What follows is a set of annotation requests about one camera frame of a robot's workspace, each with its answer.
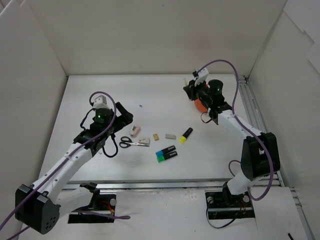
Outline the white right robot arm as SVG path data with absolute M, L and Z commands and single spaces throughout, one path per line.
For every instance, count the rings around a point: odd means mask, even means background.
M 183 87 L 191 101 L 199 100 L 207 109 L 211 121 L 223 127 L 242 140 L 240 171 L 227 181 L 221 193 L 221 200 L 233 206 L 240 196 L 249 191 L 254 181 L 270 176 L 280 170 L 280 157 L 276 136 L 263 132 L 243 121 L 222 93 L 223 82 L 218 79 L 196 84 L 191 80 Z

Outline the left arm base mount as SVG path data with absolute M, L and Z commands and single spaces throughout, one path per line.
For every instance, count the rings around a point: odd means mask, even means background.
M 76 212 L 72 212 L 68 216 L 68 224 L 111 224 L 114 223 L 114 219 L 96 215 L 94 212 L 103 215 L 115 215 L 117 197 L 114 193 L 103 193 L 97 188 L 97 184 L 93 182 L 82 183 L 81 188 L 89 190 L 93 196 L 88 205 L 82 206 L 76 209 Z

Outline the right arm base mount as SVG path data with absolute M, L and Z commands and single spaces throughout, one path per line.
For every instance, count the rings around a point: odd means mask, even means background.
M 209 220 L 232 220 L 255 218 L 253 204 L 248 192 L 225 200 L 220 191 L 205 193 Z

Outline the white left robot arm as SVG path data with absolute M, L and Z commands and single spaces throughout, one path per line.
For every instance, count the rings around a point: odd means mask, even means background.
M 92 104 L 95 112 L 89 128 L 77 135 L 64 156 L 41 178 L 31 185 L 22 184 L 15 192 L 15 218 L 44 235 L 57 224 L 59 218 L 86 207 L 96 209 L 100 192 L 95 183 L 81 184 L 67 197 L 60 193 L 78 170 L 115 136 L 133 122 L 133 114 L 120 102 L 110 109 L 105 103 Z

